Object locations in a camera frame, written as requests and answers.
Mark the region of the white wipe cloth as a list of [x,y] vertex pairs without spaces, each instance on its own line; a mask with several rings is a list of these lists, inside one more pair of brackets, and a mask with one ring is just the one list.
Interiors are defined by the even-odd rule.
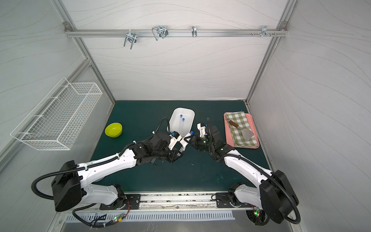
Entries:
[[182,147],[180,148],[180,150],[182,151],[182,153],[185,151],[185,149],[186,149],[186,146],[188,145],[187,143],[186,143],[186,141],[184,140],[184,137],[181,139],[181,141],[180,141],[180,144],[182,145]]

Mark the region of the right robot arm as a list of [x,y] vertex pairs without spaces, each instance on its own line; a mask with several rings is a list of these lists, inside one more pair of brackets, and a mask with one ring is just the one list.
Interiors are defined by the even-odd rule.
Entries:
[[292,224],[300,224],[299,200],[282,171],[273,172],[244,157],[222,140],[217,127],[210,125],[209,121],[198,124],[198,130],[197,133],[189,132],[181,139],[182,147],[190,145],[208,152],[214,161],[223,161],[256,187],[252,189],[244,184],[233,187],[230,194],[233,199],[241,205],[247,203],[261,208],[276,223],[287,220]]

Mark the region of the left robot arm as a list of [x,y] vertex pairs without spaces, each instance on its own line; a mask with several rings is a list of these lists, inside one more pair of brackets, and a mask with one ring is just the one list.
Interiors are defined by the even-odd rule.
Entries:
[[74,160],[64,163],[58,172],[36,178],[31,184],[33,193],[52,200],[57,212],[72,210],[72,215],[91,228],[115,225],[127,214],[120,214],[108,222],[99,224],[100,216],[91,221],[84,220],[77,212],[101,204],[112,209],[131,208],[130,201],[119,185],[100,186],[97,181],[116,172],[130,169],[153,160],[173,163],[181,157],[187,146],[178,131],[154,131],[148,139],[126,145],[120,153],[99,160],[76,164]]

